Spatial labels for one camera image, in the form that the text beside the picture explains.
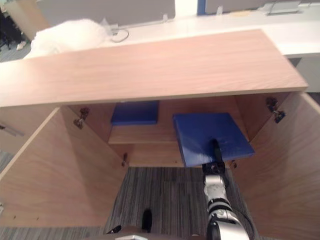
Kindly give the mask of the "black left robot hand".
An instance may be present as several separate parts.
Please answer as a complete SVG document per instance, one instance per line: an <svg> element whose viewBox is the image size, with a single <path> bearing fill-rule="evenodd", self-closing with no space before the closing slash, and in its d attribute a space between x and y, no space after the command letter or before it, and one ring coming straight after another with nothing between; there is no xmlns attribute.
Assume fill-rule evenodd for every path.
<svg viewBox="0 0 320 240"><path fill-rule="evenodd" d="M108 232L105 232L106 235L108 234L116 234L118 232L120 232L122 230L122 226L121 225L117 225L114 228L112 228L111 230L109 230Z"/></svg>

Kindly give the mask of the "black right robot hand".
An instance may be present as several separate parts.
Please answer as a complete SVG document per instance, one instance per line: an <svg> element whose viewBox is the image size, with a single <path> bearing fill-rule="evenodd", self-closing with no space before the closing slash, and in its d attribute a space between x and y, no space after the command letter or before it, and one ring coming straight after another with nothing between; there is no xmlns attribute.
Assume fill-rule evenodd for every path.
<svg viewBox="0 0 320 240"><path fill-rule="evenodd" d="M202 165L202 172L204 176L218 175L223 176L226 173L226 166L222 158L221 148L216 139L212 141L213 158L214 161Z"/></svg>

